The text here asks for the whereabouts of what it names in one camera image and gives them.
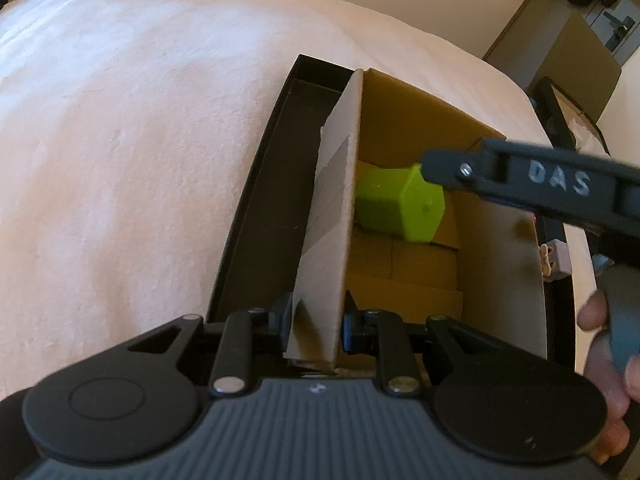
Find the black tray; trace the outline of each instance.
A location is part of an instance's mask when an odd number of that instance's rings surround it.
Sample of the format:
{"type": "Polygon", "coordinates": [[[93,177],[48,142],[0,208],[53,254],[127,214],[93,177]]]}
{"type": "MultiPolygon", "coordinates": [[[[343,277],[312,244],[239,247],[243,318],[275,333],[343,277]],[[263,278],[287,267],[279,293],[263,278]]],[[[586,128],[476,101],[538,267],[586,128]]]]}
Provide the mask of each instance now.
{"type": "Polygon", "coordinates": [[[207,321],[293,291],[314,190],[320,128],[352,70],[298,56],[278,97],[226,240],[207,321]]]}

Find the white blanket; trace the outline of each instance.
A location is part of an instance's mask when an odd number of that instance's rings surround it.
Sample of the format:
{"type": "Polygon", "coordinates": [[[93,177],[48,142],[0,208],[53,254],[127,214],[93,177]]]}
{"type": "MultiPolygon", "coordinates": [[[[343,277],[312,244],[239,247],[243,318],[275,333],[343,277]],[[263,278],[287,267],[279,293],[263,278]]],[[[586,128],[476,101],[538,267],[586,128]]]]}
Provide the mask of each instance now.
{"type": "Polygon", "coordinates": [[[20,0],[0,12],[0,399],[205,313],[300,53],[546,142],[506,76],[338,0],[20,0]]]}

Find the screw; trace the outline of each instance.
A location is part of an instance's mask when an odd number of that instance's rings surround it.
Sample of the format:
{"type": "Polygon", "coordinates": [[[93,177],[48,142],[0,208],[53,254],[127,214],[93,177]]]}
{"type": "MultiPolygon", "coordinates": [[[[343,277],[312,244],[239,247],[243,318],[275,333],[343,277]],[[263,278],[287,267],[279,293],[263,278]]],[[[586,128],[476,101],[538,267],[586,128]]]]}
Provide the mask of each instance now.
{"type": "Polygon", "coordinates": [[[460,164],[460,174],[464,178],[471,178],[471,176],[474,174],[474,170],[466,162],[463,162],[462,164],[460,164]]]}
{"type": "Polygon", "coordinates": [[[420,381],[415,377],[398,375],[386,384],[395,394],[410,394],[418,389],[420,381]]]}
{"type": "Polygon", "coordinates": [[[213,389],[219,394],[236,394],[244,390],[246,383],[240,377],[218,377],[213,381],[213,389]]]}

